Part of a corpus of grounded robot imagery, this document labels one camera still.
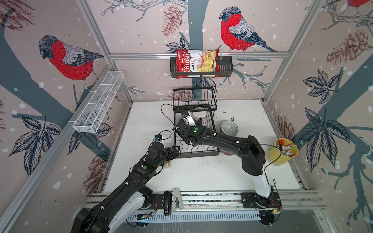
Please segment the blue patterned bowl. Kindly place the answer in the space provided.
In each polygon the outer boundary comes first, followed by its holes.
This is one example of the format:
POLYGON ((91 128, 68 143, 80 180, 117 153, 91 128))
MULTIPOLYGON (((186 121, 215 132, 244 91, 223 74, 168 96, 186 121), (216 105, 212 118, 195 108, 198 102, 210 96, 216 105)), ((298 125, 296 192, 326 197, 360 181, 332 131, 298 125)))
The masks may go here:
POLYGON ((203 117, 203 118, 201 118, 201 120, 202 120, 202 125, 209 128, 209 122, 208 122, 207 118, 203 117))

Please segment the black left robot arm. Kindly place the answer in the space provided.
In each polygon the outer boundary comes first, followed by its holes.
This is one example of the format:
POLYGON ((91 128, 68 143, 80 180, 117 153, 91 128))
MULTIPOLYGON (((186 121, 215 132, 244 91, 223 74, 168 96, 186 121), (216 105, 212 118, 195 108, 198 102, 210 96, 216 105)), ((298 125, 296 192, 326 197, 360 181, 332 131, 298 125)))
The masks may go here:
POLYGON ((136 210, 148 208, 153 191, 146 184, 156 175, 158 167, 178 158, 179 152, 179 146, 165 148, 160 142, 151 143, 121 185, 99 204, 76 215, 71 232, 113 233, 136 210))

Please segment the white brown patterned bowl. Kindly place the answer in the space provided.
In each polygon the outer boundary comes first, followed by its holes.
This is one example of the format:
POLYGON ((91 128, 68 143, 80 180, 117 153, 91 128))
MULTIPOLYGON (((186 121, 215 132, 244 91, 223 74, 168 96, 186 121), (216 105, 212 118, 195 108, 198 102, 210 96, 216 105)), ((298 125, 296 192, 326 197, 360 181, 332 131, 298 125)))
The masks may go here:
POLYGON ((229 152, 229 151, 226 151, 226 150, 223 150, 223 149, 221 149, 220 150, 223 154, 225 154, 225 155, 234 155, 233 153, 231 153, 231 152, 229 152))

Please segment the white ceramic bowl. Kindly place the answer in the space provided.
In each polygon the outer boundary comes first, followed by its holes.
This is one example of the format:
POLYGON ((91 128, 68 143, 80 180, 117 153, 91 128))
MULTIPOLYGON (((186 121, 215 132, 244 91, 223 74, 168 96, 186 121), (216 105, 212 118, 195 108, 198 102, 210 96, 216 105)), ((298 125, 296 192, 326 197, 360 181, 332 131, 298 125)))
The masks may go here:
POLYGON ((191 112, 191 114, 192 114, 192 117, 195 120, 199 120, 200 118, 206 118, 207 117, 207 112, 202 107, 196 107, 195 109, 193 109, 193 111, 191 112))

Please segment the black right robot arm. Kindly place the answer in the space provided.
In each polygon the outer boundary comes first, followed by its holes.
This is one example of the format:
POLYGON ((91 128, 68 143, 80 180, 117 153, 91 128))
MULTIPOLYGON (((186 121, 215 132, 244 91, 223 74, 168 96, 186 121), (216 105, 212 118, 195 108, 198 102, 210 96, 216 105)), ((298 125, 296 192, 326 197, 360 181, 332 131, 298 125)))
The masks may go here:
POLYGON ((279 194, 274 191, 275 184, 269 183, 266 174, 266 153, 254 136, 247 138, 228 136, 217 133, 185 113, 175 124, 173 130, 183 141, 196 147, 198 145, 213 146, 226 150, 241 158, 244 172, 252 177, 254 193, 243 193, 241 202, 247 208, 282 208, 279 194))

